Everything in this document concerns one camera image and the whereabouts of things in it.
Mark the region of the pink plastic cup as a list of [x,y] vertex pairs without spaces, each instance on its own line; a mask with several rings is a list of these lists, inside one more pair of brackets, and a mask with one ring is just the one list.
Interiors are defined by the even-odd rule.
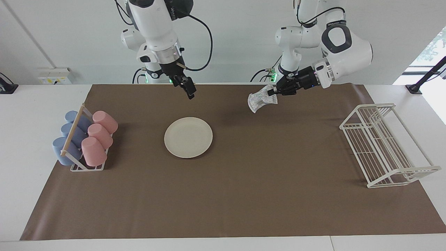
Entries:
[[81,143],[81,149],[85,162],[90,167],[100,166],[107,160],[105,149],[97,138],[85,138]]
[[101,124],[91,124],[87,129],[87,133],[89,137],[96,138],[105,150],[113,144],[112,136]]
[[118,130],[118,122],[105,111],[96,111],[93,114],[92,118],[94,123],[100,124],[105,127],[110,135]]

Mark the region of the black desk mount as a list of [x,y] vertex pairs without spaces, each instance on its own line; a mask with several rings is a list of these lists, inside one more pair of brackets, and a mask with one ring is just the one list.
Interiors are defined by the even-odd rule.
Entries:
[[18,86],[8,76],[0,72],[0,94],[13,94]]

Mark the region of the cup rack with wooden bar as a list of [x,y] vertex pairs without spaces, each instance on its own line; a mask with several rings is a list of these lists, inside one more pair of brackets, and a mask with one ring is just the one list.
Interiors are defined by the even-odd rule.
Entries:
[[65,119],[62,137],[53,142],[59,163],[74,173],[104,170],[113,133],[118,129],[116,121],[103,111],[91,113],[85,104],[78,111],[69,111]]

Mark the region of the blue plastic cup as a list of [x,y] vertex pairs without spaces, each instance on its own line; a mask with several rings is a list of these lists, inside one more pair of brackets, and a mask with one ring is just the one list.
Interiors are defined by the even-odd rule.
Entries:
[[[74,162],[71,161],[67,156],[61,156],[61,151],[65,145],[66,140],[67,140],[66,137],[56,138],[52,142],[52,147],[60,164],[64,166],[71,166],[74,164]],[[68,152],[77,160],[80,160],[82,157],[81,151],[75,146],[73,142],[70,142],[68,147]]]
[[82,141],[88,137],[86,133],[84,133],[77,126],[73,126],[73,123],[66,123],[61,127],[61,133],[63,137],[68,138],[71,129],[74,129],[73,136],[71,138],[71,142],[78,148],[81,148]]
[[[75,111],[75,110],[69,111],[65,114],[65,120],[68,123],[74,123],[76,116],[77,116],[77,111]],[[84,133],[87,133],[88,128],[91,125],[92,125],[92,122],[90,121],[90,119],[86,115],[82,114],[80,116],[78,123],[77,123],[77,127],[80,128]]]

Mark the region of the white wall socket box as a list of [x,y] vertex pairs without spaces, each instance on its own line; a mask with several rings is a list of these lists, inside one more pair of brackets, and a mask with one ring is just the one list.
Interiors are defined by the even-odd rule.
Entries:
[[38,68],[38,80],[43,85],[70,85],[74,76],[68,67]]

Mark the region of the brown table mat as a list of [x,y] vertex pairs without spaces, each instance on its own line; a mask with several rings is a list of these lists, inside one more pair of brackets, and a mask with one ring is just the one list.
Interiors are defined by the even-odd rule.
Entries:
[[[313,88],[258,113],[255,85],[94,85],[85,100],[118,122],[105,169],[56,163],[21,240],[416,235],[446,233],[420,182],[369,189],[339,126],[362,85]],[[202,155],[164,144],[174,121],[213,130]]]

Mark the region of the black clamp stand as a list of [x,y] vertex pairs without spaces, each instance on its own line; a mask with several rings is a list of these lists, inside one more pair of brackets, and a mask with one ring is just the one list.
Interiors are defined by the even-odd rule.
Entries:
[[420,88],[422,84],[424,84],[427,81],[430,81],[433,75],[437,74],[437,76],[440,74],[438,70],[440,70],[443,66],[446,65],[446,56],[444,56],[436,65],[434,65],[425,75],[417,81],[417,83],[412,85],[406,85],[406,89],[409,91],[409,93],[414,95],[421,95],[422,92],[420,91]]

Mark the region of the cream round plate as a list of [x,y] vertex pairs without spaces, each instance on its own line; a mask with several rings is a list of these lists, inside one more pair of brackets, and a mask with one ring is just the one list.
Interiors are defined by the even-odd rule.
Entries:
[[212,128],[207,122],[196,117],[184,117],[174,121],[164,134],[167,151],[183,159],[204,154],[212,142]]

